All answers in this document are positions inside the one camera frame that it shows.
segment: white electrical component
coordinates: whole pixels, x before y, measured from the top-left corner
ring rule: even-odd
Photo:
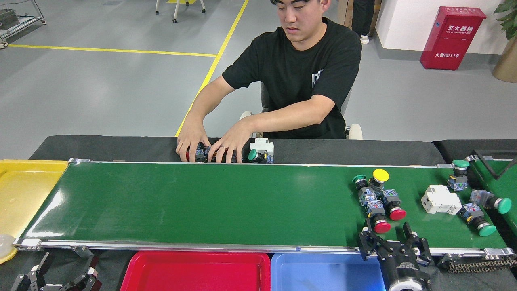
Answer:
[[[421,201],[429,214],[436,212],[456,214],[461,209],[461,201],[457,194],[449,192],[445,185],[429,185]]]
[[[274,149],[275,145],[269,142],[268,138],[255,138],[255,142],[250,143],[250,150],[256,150],[259,153],[267,152],[272,157],[274,156]]]

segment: black t-shirt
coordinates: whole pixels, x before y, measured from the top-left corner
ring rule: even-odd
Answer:
[[[269,93],[269,111],[309,100],[320,94],[336,104],[321,124],[283,132],[264,133],[270,138],[344,139],[341,106],[352,88],[361,60],[361,43],[349,28],[323,18],[327,29],[312,48],[296,50],[279,27],[255,38],[222,74],[233,88],[262,81]]]

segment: chair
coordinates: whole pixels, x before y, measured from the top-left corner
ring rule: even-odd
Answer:
[[[262,112],[269,111],[267,100],[269,98],[269,93],[267,92],[266,85],[264,83],[260,82],[260,95],[261,95],[261,102],[262,102]],[[350,92],[348,93],[346,97],[345,104],[341,107],[341,112],[343,112],[343,109],[346,108],[346,104],[348,103],[348,99],[350,98]],[[244,111],[244,113],[241,115],[240,119],[251,115],[250,111]],[[345,136],[347,139],[356,139],[356,140],[362,140],[362,128],[359,124],[352,124],[350,126],[347,126],[345,129]]]
[[[174,22],[174,23],[178,22],[176,20],[176,18],[178,17],[179,1],[180,0],[176,0],[176,9],[174,9],[174,18],[172,19],[172,22]],[[203,7],[203,9],[201,9],[201,12],[205,13],[206,12],[205,3],[203,3],[203,0],[199,0],[199,1],[201,2],[201,6]],[[159,5],[160,5],[160,0],[156,0],[156,9],[155,9],[156,14],[160,14],[160,12],[158,11]],[[185,0],[185,5],[190,6],[189,0]]]

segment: gray floor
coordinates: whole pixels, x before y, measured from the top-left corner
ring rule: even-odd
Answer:
[[[13,45],[218,54],[244,0],[182,6],[153,0],[40,0],[48,25],[8,39]],[[337,2],[327,16],[337,19]],[[18,14],[34,13],[15,7]],[[275,7],[250,0],[211,79],[251,40],[278,26]],[[28,158],[47,136],[174,136],[215,57],[50,50],[0,50],[0,159]],[[425,70],[418,61],[382,60],[371,43],[344,116],[372,140],[517,139],[517,84],[492,77],[493,65]],[[252,84],[205,119],[220,137],[244,110],[258,112]]]

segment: man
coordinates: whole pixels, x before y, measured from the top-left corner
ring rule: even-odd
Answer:
[[[270,0],[277,6],[281,27],[254,39],[235,63],[206,85],[195,99],[178,136],[176,153],[190,162],[201,141],[209,141],[203,118],[240,87],[262,81],[269,93],[268,112],[245,117],[233,125],[208,153],[220,163],[242,148],[253,132],[271,138],[344,139],[340,108],[354,83],[361,59],[359,37],[323,17],[331,0]]]

